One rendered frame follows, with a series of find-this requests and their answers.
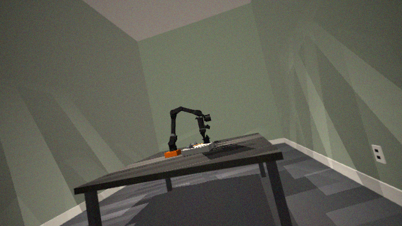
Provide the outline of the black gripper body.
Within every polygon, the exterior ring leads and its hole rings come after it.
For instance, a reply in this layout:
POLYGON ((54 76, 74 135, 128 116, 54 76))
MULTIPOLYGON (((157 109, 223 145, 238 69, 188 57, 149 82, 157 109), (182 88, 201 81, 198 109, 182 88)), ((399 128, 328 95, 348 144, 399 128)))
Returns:
POLYGON ((200 129, 199 132, 204 132, 204 131, 206 131, 206 128, 204 128, 204 122, 199 123, 198 126, 199 126, 199 129, 200 129))

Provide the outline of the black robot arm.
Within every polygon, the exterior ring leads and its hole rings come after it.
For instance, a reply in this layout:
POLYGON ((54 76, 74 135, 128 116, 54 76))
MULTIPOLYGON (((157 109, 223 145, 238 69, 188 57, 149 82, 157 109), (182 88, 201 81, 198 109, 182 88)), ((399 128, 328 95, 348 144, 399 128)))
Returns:
POLYGON ((177 150, 177 146, 175 144, 175 142, 177 141, 177 136, 175 134, 175 119, 177 117, 177 114, 180 111, 189 112, 189 113, 195 114, 196 116, 199 116, 199 117, 195 118, 195 119, 198 120, 198 124, 202 123, 204 121, 205 122, 211 121, 210 114, 203 115, 201 110, 192 110, 192 109, 188 109, 188 108, 185 108, 185 107, 182 107, 182 106, 180 106, 180 107, 178 107, 178 108, 176 108, 174 110, 171 110, 170 111, 170 116, 171 116, 171 136, 170 136, 170 141, 168 143, 169 148, 170 148, 170 152, 177 150), (202 117, 200 117, 200 116, 202 116, 202 117), (203 118, 204 118, 204 120, 203 120, 203 118))

